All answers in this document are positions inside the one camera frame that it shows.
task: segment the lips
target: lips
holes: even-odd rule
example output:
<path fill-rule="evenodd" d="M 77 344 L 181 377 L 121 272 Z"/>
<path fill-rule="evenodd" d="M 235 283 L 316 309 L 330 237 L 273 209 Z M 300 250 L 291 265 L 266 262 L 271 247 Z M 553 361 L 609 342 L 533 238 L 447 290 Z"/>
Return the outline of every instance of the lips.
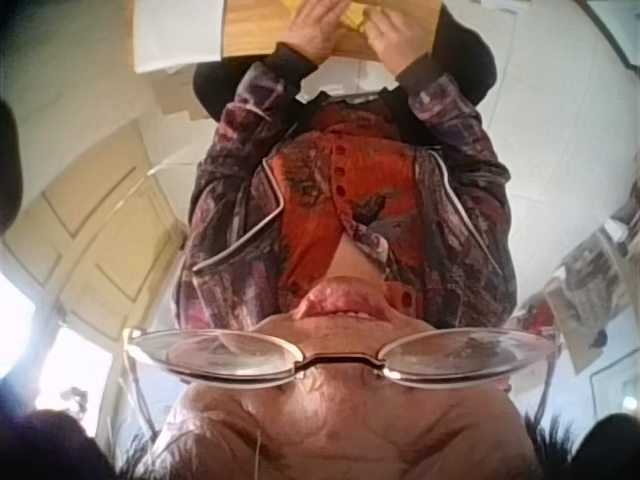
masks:
<path fill-rule="evenodd" d="M 296 320 L 308 317 L 349 315 L 391 322 L 391 307 L 382 292 L 363 280 L 331 278 L 313 288 L 293 313 Z"/>

